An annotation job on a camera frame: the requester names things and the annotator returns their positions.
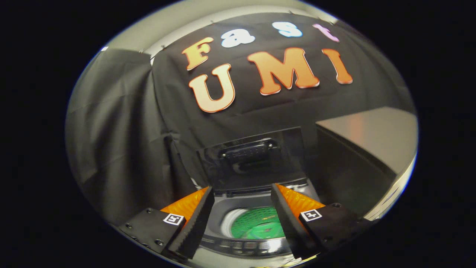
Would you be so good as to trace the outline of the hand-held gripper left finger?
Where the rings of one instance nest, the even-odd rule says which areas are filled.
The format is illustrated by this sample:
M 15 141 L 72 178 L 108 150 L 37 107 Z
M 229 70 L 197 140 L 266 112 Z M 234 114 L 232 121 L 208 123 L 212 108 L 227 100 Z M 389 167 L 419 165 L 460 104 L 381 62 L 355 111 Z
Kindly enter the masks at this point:
M 118 226 L 129 239 L 167 258 L 192 259 L 215 202 L 213 187 L 162 208 L 145 208 Z

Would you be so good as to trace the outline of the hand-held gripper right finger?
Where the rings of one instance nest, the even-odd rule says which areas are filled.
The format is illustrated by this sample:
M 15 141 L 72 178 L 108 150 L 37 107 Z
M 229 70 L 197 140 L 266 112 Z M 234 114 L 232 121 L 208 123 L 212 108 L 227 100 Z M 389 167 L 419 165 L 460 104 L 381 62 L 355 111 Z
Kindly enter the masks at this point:
M 271 200 L 295 258 L 334 251 L 374 225 L 338 202 L 324 205 L 281 184 L 272 184 Z

